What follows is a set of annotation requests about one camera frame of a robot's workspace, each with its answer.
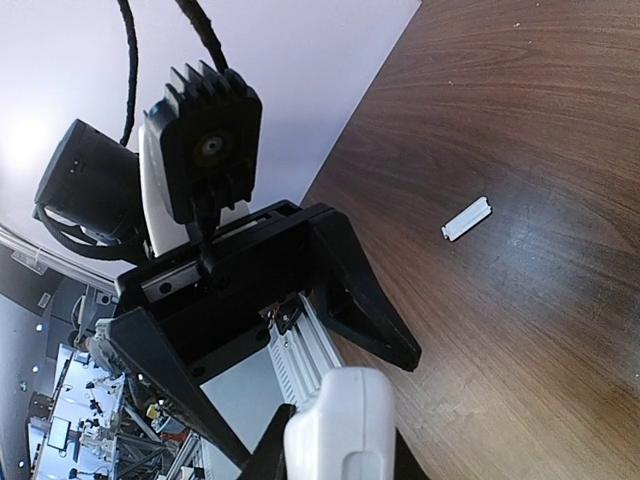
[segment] wooden table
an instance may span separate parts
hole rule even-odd
[[[633,1],[425,1],[311,189],[424,349],[406,373],[338,340],[434,480],[640,478],[639,25]]]

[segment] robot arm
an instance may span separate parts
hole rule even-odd
[[[187,66],[184,76],[172,70],[165,98],[149,111],[141,129],[139,158],[76,123],[58,147],[36,199],[41,220],[56,237],[75,244],[72,249],[133,259],[137,267],[116,282],[120,303],[106,337],[128,370],[161,392],[172,415],[220,448],[247,479],[252,461],[263,460],[260,452],[283,458],[282,435],[275,445],[252,455],[200,385],[264,348],[274,311],[291,312],[288,320],[278,322],[284,334],[302,308],[298,295],[313,294],[320,321],[371,353],[406,370],[416,368],[421,354],[342,213],[323,204],[302,209],[284,201],[249,215],[234,212],[240,218],[225,224],[225,212],[240,210],[238,205],[246,211],[251,199],[261,111],[255,91],[232,70],[221,75],[204,63],[198,71]],[[129,166],[118,172],[124,177],[110,192],[123,195],[114,199],[114,205],[122,206],[118,214],[104,208],[104,197],[94,197],[108,198],[99,185],[114,175],[101,156],[106,147],[110,158],[121,157]],[[73,201],[80,196],[82,202]],[[63,232],[49,221],[48,211],[80,228]],[[100,245],[88,245],[86,238]],[[373,374],[363,375],[363,389],[369,380],[384,383]],[[338,381],[332,378],[327,389],[339,392],[331,387]],[[360,405],[384,398],[376,395]],[[351,410],[338,414],[335,407],[340,405]],[[309,412],[327,408],[335,418],[354,420],[373,411],[323,391]],[[276,426],[282,426],[276,420],[292,413],[291,407],[284,410],[274,418]],[[376,411],[380,425],[392,425],[392,403],[383,401]],[[324,434],[324,441],[331,440],[326,437],[331,428],[310,427],[317,423],[313,418],[325,415],[309,412],[294,417],[287,433],[292,480],[323,478],[308,475],[330,472],[345,462],[347,472],[378,468],[381,479],[391,478],[393,429],[380,428],[373,435],[365,421],[353,431],[371,437],[371,450],[369,444],[350,447],[345,442],[335,455],[317,450],[314,461],[301,463],[303,439],[320,440]]]

